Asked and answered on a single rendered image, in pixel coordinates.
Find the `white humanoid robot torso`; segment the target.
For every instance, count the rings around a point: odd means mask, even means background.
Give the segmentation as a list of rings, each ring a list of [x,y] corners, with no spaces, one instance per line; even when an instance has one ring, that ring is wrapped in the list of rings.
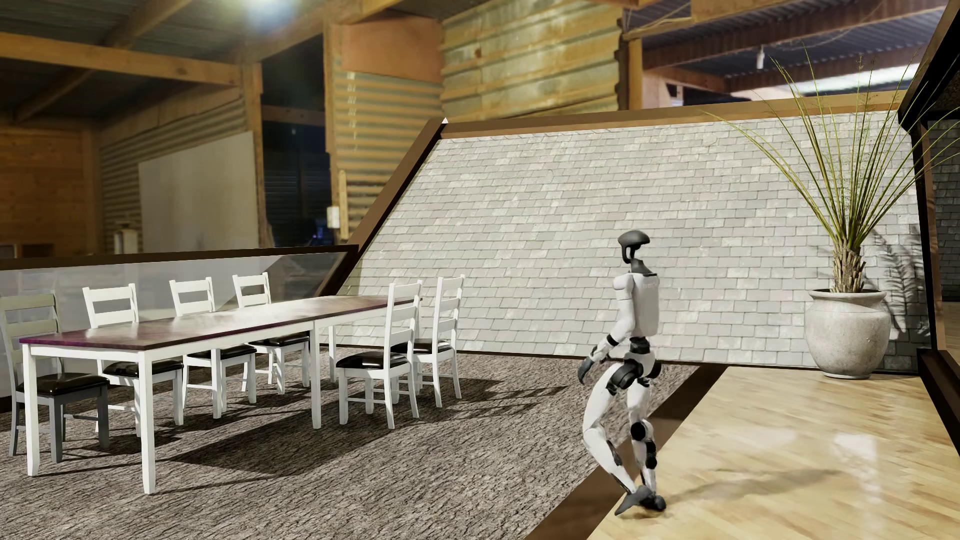
[[[630,340],[630,353],[646,355],[651,353],[647,338],[658,332],[660,278],[638,259],[631,262],[629,273],[633,273],[634,278],[632,299],[635,326],[632,336],[626,339]]]

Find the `white right robot leg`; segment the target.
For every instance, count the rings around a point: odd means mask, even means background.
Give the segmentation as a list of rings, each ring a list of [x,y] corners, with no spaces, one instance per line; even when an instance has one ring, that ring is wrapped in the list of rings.
[[[618,507],[618,513],[632,506],[655,511],[666,509],[666,501],[657,494],[657,445],[654,427],[648,419],[651,406],[651,381],[659,376],[662,364],[654,360],[651,366],[649,372],[637,378],[627,390],[632,453],[642,482],[637,485],[637,491],[643,494],[646,490],[646,497],[640,499],[639,496],[628,496]]]

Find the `grey stone plant pot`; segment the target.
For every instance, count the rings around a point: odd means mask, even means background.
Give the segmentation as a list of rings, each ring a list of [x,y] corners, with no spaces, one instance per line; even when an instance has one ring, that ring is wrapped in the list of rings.
[[[805,341],[822,374],[869,379],[890,341],[892,322],[883,305],[886,292],[815,289],[808,294],[813,302],[804,313]]]

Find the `grey textured carpet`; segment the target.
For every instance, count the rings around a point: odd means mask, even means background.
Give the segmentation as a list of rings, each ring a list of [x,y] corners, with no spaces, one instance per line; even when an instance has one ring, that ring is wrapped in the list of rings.
[[[154,495],[130,415],[110,414],[108,450],[68,422],[64,460],[42,440],[29,477],[0,414],[0,540],[522,540],[595,468],[581,422],[598,369],[582,385],[579,363],[466,354],[462,398],[445,381],[438,408],[425,389],[414,419],[402,397],[394,429],[360,403],[340,425],[328,380],[318,430],[295,374],[254,405],[231,390],[220,419],[191,391],[184,425],[155,405]]]

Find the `tall green grass plant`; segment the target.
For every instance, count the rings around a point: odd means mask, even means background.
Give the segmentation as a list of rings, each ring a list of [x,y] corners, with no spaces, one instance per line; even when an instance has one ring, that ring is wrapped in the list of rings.
[[[769,56],[790,92],[795,126],[774,114],[770,136],[761,129],[724,120],[767,162],[758,175],[778,174],[798,193],[832,244],[831,293],[864,293],[866,262],[861,246],[910,190],[921,173],[907,164],[908,128],[895,104],[876,106],[872,76],[854,92],[855,111],[841,113],[818,87],[811,96]]]

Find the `long white dining table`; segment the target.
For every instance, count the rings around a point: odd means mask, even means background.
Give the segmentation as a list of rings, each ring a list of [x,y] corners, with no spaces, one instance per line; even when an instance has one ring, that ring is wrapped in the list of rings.
[[[141,399],[141,469],[146,494],[157,492],[152,365],[201,350],[308,331],[316,354],[319,332],[387,313],[386,296],[326,296],[141,323],[106,325],[21,338],[25,378],[27,474],[41,473],[37,357],[135,362]]]

